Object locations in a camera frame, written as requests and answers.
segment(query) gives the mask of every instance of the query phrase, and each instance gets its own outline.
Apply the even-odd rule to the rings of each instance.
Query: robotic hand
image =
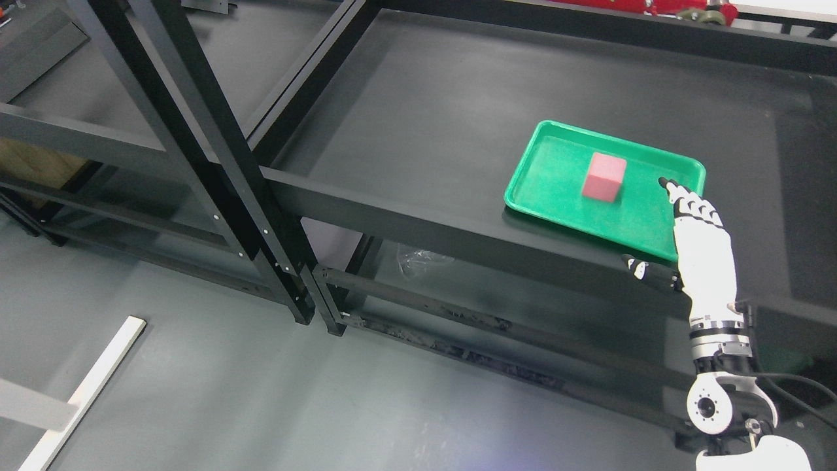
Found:
[[[686,398],[688,417],[709,437],[696,461],[698,471],[763,465],[767,469],[810,471],[805,451],[773,435],[778,414],[756,384],[752,347],[736,308],[737,283],[730,236],[715,207],[674,180],[660,178],[674,206],[678,272],[624,256],[640,281],[682,291],[691,298],[691,353],[697,377]],[[727,440],[749,438],[752,451],[731,455]]]

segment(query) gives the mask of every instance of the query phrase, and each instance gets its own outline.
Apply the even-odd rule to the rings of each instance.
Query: cable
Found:
[[[721,351],[718,350],[712,356],[715,359],[715,363],[726,373],[730,375],[739,375],[739,376],[751,376],[755,378],[763,378],[765,382],[767,382],[780,396],[784,397],[788,401],[792,402],[795,406],[799,407],[800,409],[806,411],[807,413],[811,414],[814,417],[817,417],[819,420],[825,422],[826,425],[837,430],[837,422],[830,420],[828,417],[824,416],[820,411],[814,409],[813,407],[809,406],[807,403],[799,399],[798,397],[794,396],[793,394],[787,392],[783,388],[779,387],[776,383],[773,382],[772,378],[783,378],[788,380],[797,380],[802,381],[805,384],[812,384],[812,386],[816,386],[818,389],[826,391],[829,397],[835,397],[834,392],[832,392],[829,388],[825,387],[824,385],[814,381],[810,378],[806,378],[804,376],[799,375],[788,375],[784,373],[742,373],[739,371],[731,371],[729,370],[720,360]]]

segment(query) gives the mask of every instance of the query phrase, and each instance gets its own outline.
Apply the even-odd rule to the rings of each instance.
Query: black shelf surface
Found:
[[[238,2],[237,8],[230,8],[230,15],[187,10],[239,123],[244,125],[251,120],[261,101],[336,6],[337,3],[326,0],[250,0]],[[143,44],[153,51],[148,37],[134,24]],[[151,57],[157,62],[154,54]],[[56,65],[12,104],[153,136],[104,56],[91,42]]]
[[[302,215],[683,309],[628,287],[629,248],[503,204],[541,120],[641,142],[706,166],[742,297],[825,307],[834,326],[835,103],[827,77],[383,10],[263,173]]]

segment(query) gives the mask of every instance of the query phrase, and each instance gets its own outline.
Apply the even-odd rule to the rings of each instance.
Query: pink cube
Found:
[[[593,153],[593,161],[590,162],[590,169],[587,171],[587,179],[584,180],[584,189],[581,194],[588,198],[613,203],[616,194],[619,193],[619,188],[622,187],[622,178],[624,178],[627,165],[628,162],[623,158]]]

